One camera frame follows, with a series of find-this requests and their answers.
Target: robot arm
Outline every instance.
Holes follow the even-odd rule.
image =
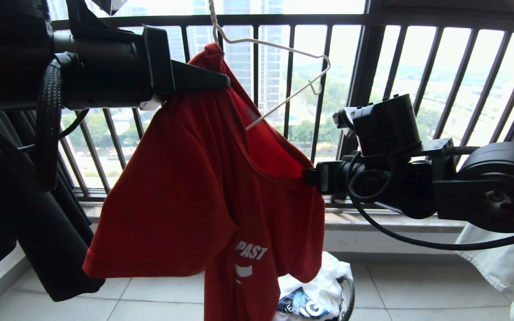
[[[421,142],[409,95],[344,108],[334,119],[356,135],[361,151],[304,173],[321,193],[348,193],[357,203],[414,219],[437,213],[440,219],[514,232],[514,143],[457,148],[451,138]],[[461,154],[469,157],[456,171]],[[427,159],[410,162],[417,156]]]

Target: hanger hook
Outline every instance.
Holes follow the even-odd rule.
[[[208,0],[210,3],[210,17],[211,17],[211,24],[214,27],[213,28],[213,34],[214,34],[214,41],[218,42],[218,15],[216,14],[216,5],[214,4],[214,0]]]
[[[312,93],[313,93],[313,94],[315,94],[316,96],[318,96],[318,95],[320,95],[320,93],[322,93],[322,92],[323,92],[323,86],[322,86],[322,85],[319,85],[319,90],[318,90],[318,91],[316,91],[316,90],[315,90],[315,86],[313,86],[312,81],[308,81],[308,82],[310,82],[309,86],[311,86],[311,89],[312,89]]]

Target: black curtain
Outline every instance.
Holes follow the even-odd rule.
[[[33,118],[23,111],[0,112],[0,133],[16,146],[34,144]],[[32,193],[0,156],[0,260],[18,241],[54,301],[96,292],[104,284],[82,270],[93,236],[89,225],[62,169],[54,191]]]

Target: wire hanger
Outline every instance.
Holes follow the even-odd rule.
[[[289,97],[287,97],[287,99],[283,100],[283,102],[281,102],[277,107],[271,109],[270,111],[266,112],[263,116],[257,118],[257,120],[255,120],[249,126],[247,126],[245,128],[245,130],[249,130],[249,129],[253,128],[253,126],[259,124],[259,122],[263,121],[267,116],[269,116],[275,110],[279,109],[281,106],[286,104],[289,100],[294,98],[294,96],[297,96],[298,94],[300,94],[307,87],[310,87],[312,89],[312,92],[315,95],[319,95],[322,92],[322,90],[323,90],[322,86],[319,86],[319,89],[317,91],[317,90],[315,90],[315,88],[313,86],[313,83],[317,79],[322,77],[322,75],[326,74],[328,72],[328,70],[330,69],[330,59],[328,58],[328,56],[326,56],[326,55],[313,55],[311,53],[305,53],[304,51],[300,51],[300,50],[297,50],[297,49],[294,49],[294,48],[291,48],[291,47],[285,47],[284,45],[277,45],[276,43],[267,42],[267,41],[263,41],[263,40],[259,40],[259,39],[243,38],[243,39],[231,40],[231,39],[227,38],[227,36],[225,34],[225,31],[223,31],[222,27],[220,27],[220,25],[218,24],[218,17],[216,15],[216,7],[214,6],[214,0],[208,0],[208,1],[210,3],[211,23],[214,26],[213,33],[214,33],[214,40],[216,42],[218,42],[218,32],[219,32],[222,35],[223,40],[225,40],[227,43],[251,42],[251,43],[257,43],[259,45],[269,45],[271,47],[285,49],[285,50],[291,51],[293,53],[302,54],[302,55],[305,55],[305,56],[308,56],[308,57],[312,57],[312,58],[323,58],[323,59],[325,59],[327,61],[326,69],[324,69],[318,76],[314,77],[314,79],[312,79],[312,81],[309,81],[308,84],[306,84],[304,87],[302,87],[301,89],[298,89],[296,92],[294,92],[294,94],[290,95]]]

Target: white towel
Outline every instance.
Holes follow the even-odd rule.
[[[457,243],[487,242],[514,234],[495,233],[467,224]],[[503,293],[514,289],[514,244],[482,251],[457,252],[481,272],[485,280]]]

